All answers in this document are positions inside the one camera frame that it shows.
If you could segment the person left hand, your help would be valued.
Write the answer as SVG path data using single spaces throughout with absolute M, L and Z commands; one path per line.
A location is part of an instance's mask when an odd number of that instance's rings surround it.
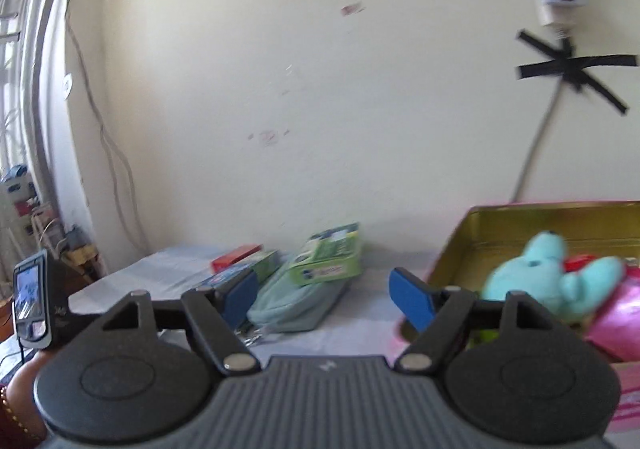
M 22 365 L 8 385 L 1 388 L 1 449 L 37 448 L 47 438 L 34 398 L 35 380 L 53 357 L 52 351 L 38 351 Z

